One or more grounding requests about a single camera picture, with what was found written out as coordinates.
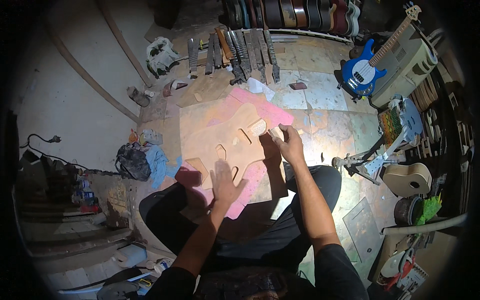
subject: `white wall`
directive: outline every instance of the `white wall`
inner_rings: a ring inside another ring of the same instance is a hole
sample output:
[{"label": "white wall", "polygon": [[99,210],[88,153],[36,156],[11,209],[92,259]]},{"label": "white wall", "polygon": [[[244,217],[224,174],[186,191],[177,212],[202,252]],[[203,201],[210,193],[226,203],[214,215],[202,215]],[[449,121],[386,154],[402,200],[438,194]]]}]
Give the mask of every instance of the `white wall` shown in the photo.
[{"label": "white wall", "polygon": [[[148,41],[143,38],[153,22],[146,1],[108,1],[110,12],[137,59],[145,65]],[[138,115],[139,106],[126,88],[143,82],[119,46],[94,0],[60,0],[48,20],[70,53],[115,99]],[[118,148],[127,143],[136,124],[87,84],[60,55],[39,24],[25,46],[17,72],[13,108],[18,114],[20,144],[31,133],[39,150],[87,168],[115,171]]]}]

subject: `plastic bag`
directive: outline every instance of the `plastic bag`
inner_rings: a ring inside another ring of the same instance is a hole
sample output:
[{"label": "plastic bag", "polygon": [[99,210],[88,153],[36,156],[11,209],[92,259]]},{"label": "plastic bag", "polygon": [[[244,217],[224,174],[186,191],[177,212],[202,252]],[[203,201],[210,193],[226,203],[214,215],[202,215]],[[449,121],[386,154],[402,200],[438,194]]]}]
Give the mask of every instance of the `plastic bag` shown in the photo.
[{"label": "plastic bag", "polygon": [[145,153],[133,149],[130,144],[125,144],[118,150],[115,168],[120,175],[139,181],[147,181],[151,173]]}]

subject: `guitar neck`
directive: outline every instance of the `guitar neck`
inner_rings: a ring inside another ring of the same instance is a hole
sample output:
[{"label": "guitar neck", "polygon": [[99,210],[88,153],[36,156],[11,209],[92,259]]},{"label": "guitar neck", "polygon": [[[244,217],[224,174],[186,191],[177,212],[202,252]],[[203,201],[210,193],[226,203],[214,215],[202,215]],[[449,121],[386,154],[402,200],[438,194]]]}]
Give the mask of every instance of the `guitar neck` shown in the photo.
[{"label": "guitar neck", "polygon": [[380,48],[380,50],[375,53],[375,55],[368,61],[368,64],[374,67],[395,44],[398,38],[402,35],[405,29],[410,24],[410,18],[405,18],[400,26],[393,32],[392,36],[387,40],[387,42]]}]

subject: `person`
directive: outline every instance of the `person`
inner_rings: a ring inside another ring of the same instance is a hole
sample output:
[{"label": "person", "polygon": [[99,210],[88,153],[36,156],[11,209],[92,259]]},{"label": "person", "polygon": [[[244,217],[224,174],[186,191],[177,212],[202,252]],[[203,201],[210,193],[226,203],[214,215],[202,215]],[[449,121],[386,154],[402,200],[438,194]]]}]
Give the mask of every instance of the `person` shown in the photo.
[{"label": "person", "polygon": [[[274,138],[294,177],[287,187],[292,203],[266,232],[244,244],[216,236],[246,179],[235,186],[226,161],[211,171],[213,208],[200,225],[183,217],[185,189],[176,183],[140,203],[148,228],[177,258],[163,271],[146,299],[368,299],[363,283],[336,234],[331,212],[341,175],[333,167],[307,167],[303,143],[292,126],[279,125]],[[297,275],[313,246],[315,286]],[[194,293],[196,279],[200,276]]]}]

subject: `white paper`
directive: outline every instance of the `white paper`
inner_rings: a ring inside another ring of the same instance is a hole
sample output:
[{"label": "white paper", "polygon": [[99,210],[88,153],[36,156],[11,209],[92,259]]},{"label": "white paper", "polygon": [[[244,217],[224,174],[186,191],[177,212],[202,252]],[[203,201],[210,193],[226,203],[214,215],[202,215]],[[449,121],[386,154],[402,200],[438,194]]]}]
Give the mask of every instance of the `white paper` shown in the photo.
[{"label": "white paper", "polygon": [[268,88],[268,86],[252,77],[247,80],[247,85],[248,90],[252,93],[264,93],[268,102],[272,101],[273,96],[275,96],[275,92]]}]

